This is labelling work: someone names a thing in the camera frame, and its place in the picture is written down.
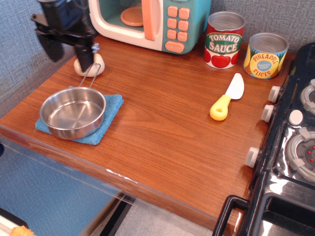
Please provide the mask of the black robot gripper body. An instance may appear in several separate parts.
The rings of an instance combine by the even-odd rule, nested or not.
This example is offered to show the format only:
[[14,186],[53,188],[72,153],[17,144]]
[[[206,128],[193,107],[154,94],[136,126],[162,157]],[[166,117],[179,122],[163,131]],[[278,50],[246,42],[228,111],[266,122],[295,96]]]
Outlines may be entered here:
[[75,47],[92,47],[96,32],[84,22],[88,8],[82,0],[40,0],[42,14],[33,14],[37,37],[43,48],[62,43]]

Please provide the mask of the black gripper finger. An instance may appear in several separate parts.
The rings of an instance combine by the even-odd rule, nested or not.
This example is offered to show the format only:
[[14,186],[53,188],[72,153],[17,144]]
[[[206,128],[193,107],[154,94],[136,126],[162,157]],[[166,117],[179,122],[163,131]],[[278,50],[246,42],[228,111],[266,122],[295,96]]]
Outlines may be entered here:
[[99,44],[76,45],[74,47],[82,72],[85,72],[94,63],[94,54],[99,50]]
[[49,59],[53,62],[59,61],[63,57],[62,44],[49,34],[44,34],[39,31],[37,31],[36,34]]

